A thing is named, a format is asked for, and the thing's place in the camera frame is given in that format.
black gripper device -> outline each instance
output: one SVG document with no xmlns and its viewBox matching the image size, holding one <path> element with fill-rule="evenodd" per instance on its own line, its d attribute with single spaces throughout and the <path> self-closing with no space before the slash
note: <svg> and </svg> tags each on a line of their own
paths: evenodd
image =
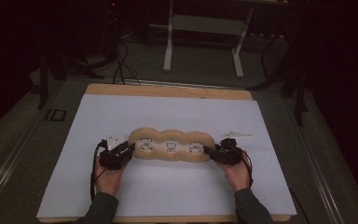
<svg viewBox="0 0 358 224">
<path fill-rule="evenodd" d="M 107 142 L 103 140 L 105 150 L 100 154 L 100 164 L 108 170 L 119 170 L 124 167 L 131 159 L 135 144 L 128 145 L 124 142 L 112 150 L 107 149 Z"/>
<path fill-rule="evenodd" d="M 227 164 L 236 165 L 242 161 L 242 150 L 237 147 L 237 142 L 233 138 L 226 138 L 215 145 L 215 150 L 210 147 L 203 147 L 205 154 L 209 155 L 211 160 Z"/>
</svg>

gray sleeve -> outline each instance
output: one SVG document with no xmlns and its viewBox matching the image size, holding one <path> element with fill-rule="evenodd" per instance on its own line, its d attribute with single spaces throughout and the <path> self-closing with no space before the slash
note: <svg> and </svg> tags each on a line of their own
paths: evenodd
<svg viewBox="0 0 358 224">
<path fill-rule="evenodd" d="M 74 224 L 112 224 L 118 199 L 110 194 L 97 192 L 87 214 Z"/>
<path fill-rule="evenodd" d="M 257 200 L 251 189 L 240 189 L 234 193 L 239 223 L 273 223 L 269 210 Z"/>
</svg>

floor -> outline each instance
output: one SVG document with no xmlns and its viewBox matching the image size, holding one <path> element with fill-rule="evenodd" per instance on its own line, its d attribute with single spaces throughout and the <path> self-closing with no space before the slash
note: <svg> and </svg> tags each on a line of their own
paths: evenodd
<svg viewBox="0 0 358 224">
<path fill-rule="evenodd" d="M 260 63 L 260 53 L 268 43 L 263 36 L 245 39 L 243 79 L 235 77 L 229 38 L 196 38 L 190 33 L 174 34 L 172 71 L 163 72 L 165 37 L 163 28 L 155 28 L 148 41 L 132 34 L 123 36 L 121 57 L 126 55 L 126 47 L 129 49 L 123 64 L 126 84 L 139 81 L 142 85 L 244 90 L 266 79 Z M 279 62 L 284 47 L 283 41 L 272 46 L 266 58 L 268 71 Z M 116 68 L 114 63 L 97 70 L 105 76 L 98 80 L 68 68 L 70 75 L 65 81 L 49 78 L 49 100 L 43 109 L 37 109 L 38 95 L 28 93 L 0 120 L 0 178 L 4 180 L 0 185 L 0 223 L 39 223 L 35 216 L 81 97 L 90 83 L 112 83 Z M 287 223 L 307 223 L 300 205 L 310 223 L 358 223 L 357 185 L 312 93 L 306 92 L 308 112 L 303 113 L 304 127 L 299 127 L 293 116 L 295 96 L 282 98 L 281 85 L 252 91 L 252 95 L 259 103 L 286 181 L 298 198 L 298 215 Z M 64 121 L 48 121 L 49 109 L 68 113 Z"/>
</svg>

white paper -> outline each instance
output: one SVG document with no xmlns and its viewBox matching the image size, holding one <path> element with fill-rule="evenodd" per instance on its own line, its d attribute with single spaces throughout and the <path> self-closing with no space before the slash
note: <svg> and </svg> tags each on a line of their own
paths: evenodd
<svg viewBox="0 0 358 224">
<path fill-rule="evenodd" d="M 220 143 L 232 130 L 254 166 L 252 190 L 272 215 L 295 215 L 282 169 L 257 102 L 170 97 L 84 95 L 37 217 L 83 217 L 90 206 L 94 149 L 106 133 L 128 138 L 131 131 L 200 131 Z M 213 161 L 146 161 L 127 166 L 116 217 L 235 215 L 233 193 Z"/>
</svg>

hand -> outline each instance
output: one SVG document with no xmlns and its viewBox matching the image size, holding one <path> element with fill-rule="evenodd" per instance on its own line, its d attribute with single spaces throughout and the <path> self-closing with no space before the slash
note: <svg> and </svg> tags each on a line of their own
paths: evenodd
<svg viewBox="0 0 358 224">
<path fill-rule="evenodd" d="M 246 152 L 243 152 L 242 156 L 245 161 L 248 161 Z M 226 180 L 234 192 L 240 189 L 249 188 L 251 177 L 246 165 L 242 161 L 234 166 L 226 165 L 220 162 L 216 162 L 216 165 L 222 168 L 225 172 Z"/>
<path fill-rule="evenodd" d="M 120 187 L 121 176 L 123 175 L 126 166 L 120 170 L 105 170 L 105 167 L 101 166 L 100 157 L 98 156 L 97 161 L 95 162 L 95 177 L 97 177 L 99 174 L 101 175 L 95 181 L 95 188 L 97 191 L 116 196 L 118 188 Z"/>
</svg>

